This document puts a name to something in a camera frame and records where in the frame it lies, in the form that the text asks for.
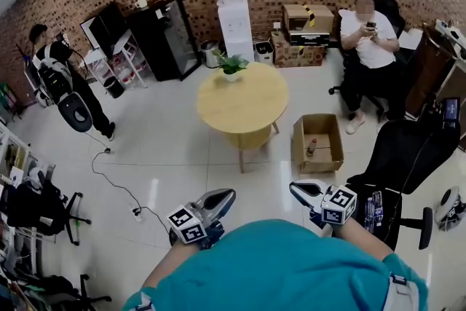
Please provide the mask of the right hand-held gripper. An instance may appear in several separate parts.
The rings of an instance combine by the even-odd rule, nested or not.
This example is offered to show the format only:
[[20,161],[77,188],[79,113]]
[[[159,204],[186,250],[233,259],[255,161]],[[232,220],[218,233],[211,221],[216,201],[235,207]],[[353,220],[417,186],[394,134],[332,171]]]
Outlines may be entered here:
[[326,224],[343,225],[355,212],[358,196],[345,186],[328,185],[318,179],[292,181],[291,194],[312,209],[309,219],[323,228]]

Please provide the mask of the brown cardboard box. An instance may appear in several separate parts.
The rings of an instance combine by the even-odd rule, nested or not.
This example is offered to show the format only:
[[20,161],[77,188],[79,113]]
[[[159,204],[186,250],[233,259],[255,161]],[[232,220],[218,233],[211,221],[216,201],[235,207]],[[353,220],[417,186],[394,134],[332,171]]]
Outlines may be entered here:
[[[306,147],[312,138],[317,146],[312,157]],[[341,136],[335,114],[305,114],[293,125],[293,160],[301,174],[336,172],[344,162]]]

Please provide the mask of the blue label water bottle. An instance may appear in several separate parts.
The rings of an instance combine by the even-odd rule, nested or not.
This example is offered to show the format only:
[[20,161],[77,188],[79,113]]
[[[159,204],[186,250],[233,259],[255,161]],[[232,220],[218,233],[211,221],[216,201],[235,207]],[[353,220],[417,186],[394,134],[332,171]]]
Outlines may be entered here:
[[364,227],[371,234],[374,233],[374,201],[369,197],[365,204]]
[[375,191],[372,194],[372,203],[374,205],[374,214],[373,214],[374,225],[376,227],[380,227],[382,225],[382,221],[384,217],[383,199],[382,199],[381,191]]

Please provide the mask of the printed cardboard box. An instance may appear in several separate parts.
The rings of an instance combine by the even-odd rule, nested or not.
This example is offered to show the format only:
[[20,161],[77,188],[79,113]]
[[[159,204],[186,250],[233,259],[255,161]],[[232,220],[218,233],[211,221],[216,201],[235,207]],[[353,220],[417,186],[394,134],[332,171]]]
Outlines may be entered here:
[[321,66],[327,47],[291,46],[282,31],[271,32],[274,65],[277,68]]

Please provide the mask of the black flat box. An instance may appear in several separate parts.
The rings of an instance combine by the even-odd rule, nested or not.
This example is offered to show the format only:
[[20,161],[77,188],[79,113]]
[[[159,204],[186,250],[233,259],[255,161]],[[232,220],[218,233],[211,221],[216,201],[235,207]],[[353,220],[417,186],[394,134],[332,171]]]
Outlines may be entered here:
[[327,47],[330,43],[329,33],[289,31],[288,38],[291,46],[299,47]]

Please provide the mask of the white water dispenser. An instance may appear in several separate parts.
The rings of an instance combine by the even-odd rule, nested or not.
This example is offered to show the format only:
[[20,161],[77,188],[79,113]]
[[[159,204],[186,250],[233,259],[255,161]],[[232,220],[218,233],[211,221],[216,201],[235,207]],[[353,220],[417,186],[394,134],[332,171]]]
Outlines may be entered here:
[[248,1],[241,0],[220,5],[218,18],[227,55],[229,57],[239,55],[242,59],[253,62],[253,38]]

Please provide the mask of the taped cardboard box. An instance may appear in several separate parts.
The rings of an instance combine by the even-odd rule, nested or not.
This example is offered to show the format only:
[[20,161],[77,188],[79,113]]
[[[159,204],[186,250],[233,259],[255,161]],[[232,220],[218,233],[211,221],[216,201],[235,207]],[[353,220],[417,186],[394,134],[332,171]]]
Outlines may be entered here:
[[331,33],[334,15],[325,5],[284,4],[285,29],[301,33]]

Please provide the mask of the person's teal shirt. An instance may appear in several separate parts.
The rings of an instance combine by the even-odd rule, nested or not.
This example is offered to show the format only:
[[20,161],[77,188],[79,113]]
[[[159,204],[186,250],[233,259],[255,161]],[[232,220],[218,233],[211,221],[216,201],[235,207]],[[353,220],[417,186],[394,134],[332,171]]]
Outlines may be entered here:
[[122,311],[427,311],[427,298],[394,252],[380,261],[335,233],[275,219],[231,231]]

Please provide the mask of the black mesh office chair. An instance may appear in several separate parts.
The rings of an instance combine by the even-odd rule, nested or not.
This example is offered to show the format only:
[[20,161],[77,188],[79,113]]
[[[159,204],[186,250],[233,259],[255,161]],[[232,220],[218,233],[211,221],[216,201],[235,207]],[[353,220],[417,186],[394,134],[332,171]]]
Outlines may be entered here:
[[418,229],[419,249],[426,249],[433,230],[433,210],[424,207],[420,219],[404,218],[403,197],[412,194],[454,153],[459,136],[459,125],[429,125],[407,119],[383,125],[365,172],[347,179],[346,186],[358,196],[355,220],[365,224],[367,200],[374,192],[381,192],[382,223],[374,227],[373,235],[396,249],[401,226]]

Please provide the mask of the green potted plant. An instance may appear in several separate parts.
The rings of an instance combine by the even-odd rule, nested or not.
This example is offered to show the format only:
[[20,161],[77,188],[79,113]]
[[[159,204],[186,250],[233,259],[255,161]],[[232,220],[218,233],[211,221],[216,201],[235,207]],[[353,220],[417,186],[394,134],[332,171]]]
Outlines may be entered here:
[[225,52],[215,50],[213,55],[217,58],[218,67],[223,71],[228,82],[236,82],[240,71],[245,70],[249,62],[241,55],[229,57]]

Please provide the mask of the black trash bin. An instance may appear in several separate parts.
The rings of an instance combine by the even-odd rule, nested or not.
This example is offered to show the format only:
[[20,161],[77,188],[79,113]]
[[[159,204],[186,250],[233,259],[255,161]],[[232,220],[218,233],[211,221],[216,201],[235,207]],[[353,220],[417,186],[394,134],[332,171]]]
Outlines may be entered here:
[[110,76],[103,83],[103,86],[112,98],[119,98],[125,91],[124,87],[115,76]]

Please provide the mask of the chair-mounted black screen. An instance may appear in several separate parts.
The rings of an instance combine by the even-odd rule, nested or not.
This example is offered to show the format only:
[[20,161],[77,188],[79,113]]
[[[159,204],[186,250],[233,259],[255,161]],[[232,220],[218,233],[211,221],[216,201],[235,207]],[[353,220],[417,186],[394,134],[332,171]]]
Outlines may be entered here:
[[460,100],[458,97],[443,98],[434,102],[434,128],[459,129]]

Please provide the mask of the white metal rack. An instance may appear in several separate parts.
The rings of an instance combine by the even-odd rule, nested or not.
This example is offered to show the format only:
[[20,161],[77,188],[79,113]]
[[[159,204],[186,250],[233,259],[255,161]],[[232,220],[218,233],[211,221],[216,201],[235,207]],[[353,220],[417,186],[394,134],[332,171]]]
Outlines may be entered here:
[[102,86],[106,80],[114,77],[123,87],[147,88],[142,72],[148,67],[148,63],[130,29],[115,44],[110,60],[98,48],[90,50],[80,66],[88,68]]

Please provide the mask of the white paper sheet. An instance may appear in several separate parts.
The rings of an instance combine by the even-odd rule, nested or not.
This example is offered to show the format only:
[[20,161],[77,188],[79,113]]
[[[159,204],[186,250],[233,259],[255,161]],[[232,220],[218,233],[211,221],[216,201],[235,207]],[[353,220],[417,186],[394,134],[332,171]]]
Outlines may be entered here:
[[403,31],[398,38],[400,48],[407,50],[415,50],[421,42],[423,30],[419,28],[411,28],[408,31]]

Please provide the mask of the white shelving unit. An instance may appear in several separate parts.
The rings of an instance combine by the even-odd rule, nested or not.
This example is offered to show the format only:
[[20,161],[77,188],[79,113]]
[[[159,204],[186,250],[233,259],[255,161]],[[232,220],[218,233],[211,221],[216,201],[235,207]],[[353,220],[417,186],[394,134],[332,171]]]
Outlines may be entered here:
[[0,192],[6,185],[23,182],[30,146],[0,121]]

